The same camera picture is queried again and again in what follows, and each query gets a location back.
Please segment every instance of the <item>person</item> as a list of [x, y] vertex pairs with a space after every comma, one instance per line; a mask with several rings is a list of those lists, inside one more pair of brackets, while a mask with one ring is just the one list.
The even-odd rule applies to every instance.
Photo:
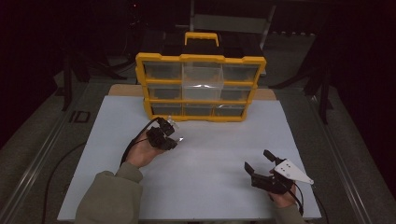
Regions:
[[[139, 168], [148, 165], [164, 150], [152, 147], [146, 133], [142, 133], [128, 152], [126, 162], [115, 173], [104, 171], [96, 175], [78, 205], [76, 224], [138, 223], [143, 179]], [[294, 199], [286, 193], [269, 192], [276, 204], [277, 224], [303, 224]]]

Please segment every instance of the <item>dark background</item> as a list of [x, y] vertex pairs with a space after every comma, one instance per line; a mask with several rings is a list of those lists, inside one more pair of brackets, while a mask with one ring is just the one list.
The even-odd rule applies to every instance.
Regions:
[[[270, 8], [266, 1], [241, 2], [195, 1], [196, 13], [265, 17]], [[396, 5], [312, 2], [280, 1], [271, 32], [318, 35], [305, 63], [330, 59], [332, 85], [396, 195]], [[53, 76], [63, 70], [66, 47], [101, 63], [111, 55], [134, 57], [146, 28], [172, 32], [174, 24], [189, 24], [190, 13], [187, 0], [2, 1], [0, 8], [0, 147], [56, 91]]]

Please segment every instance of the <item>white table surface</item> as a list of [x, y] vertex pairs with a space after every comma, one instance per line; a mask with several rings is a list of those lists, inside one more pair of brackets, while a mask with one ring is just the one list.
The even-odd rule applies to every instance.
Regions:
[[[117, 172], [124, 149], [148, 122], [142, 97], [106, 96], [59, 220], [74, 220], [94, 176]], [[182, 135], [184, 140], [141, 168], [141, 220], [271, 218], [274, 205], [264, 190], [250, 186], [244, 162], [269, 175], [275, 164], [262, 155], [268, 149], [304, 171], [279, 101], [254, 101], [243, 122], [184, 121], [178, 126], [171, 137]], [[320, 217], [310, 185], [297, 184], [304, 195], [304, 217]]]

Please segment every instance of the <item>hand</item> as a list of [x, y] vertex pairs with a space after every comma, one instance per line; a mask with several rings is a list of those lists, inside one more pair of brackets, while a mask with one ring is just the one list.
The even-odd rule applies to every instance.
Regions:
[[165, 150], [158, 149], [156, 147], [152, 147], [149, 144], [149, 140], [146, 135], [147, 130], [145, 130], [136, 140], [135, 145], [131, 147], [128, 152], [128, 156], [126, 157], [126, 161], [136, 166], [137, 168], [148, 165], [154, 158], [162, 153]]
[[[290, 190], [293, 194], [295, 194], [296, 186], [292, 185]], [[274, 203], [278, 208], [284, 208], [292, 204], [296, 204], [295, 199], [288, 192], [286, 192], [285, 194], [274, 194], [272, 192], [268, 192], [268, 195], [274, 200]]]

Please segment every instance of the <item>gray sleeve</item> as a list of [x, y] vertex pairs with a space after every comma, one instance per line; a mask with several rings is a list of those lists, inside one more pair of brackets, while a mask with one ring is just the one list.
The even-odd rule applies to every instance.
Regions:
[[128, 162], [115, 175], [109, 171], [97, 174], [78, 206], [75, 223], [137, 223], [142, 178]]
[[305, 224], [303, 217], [298, 212], [296, 204], [284, 208], [277, 208], [275, 215], [276, 224]]

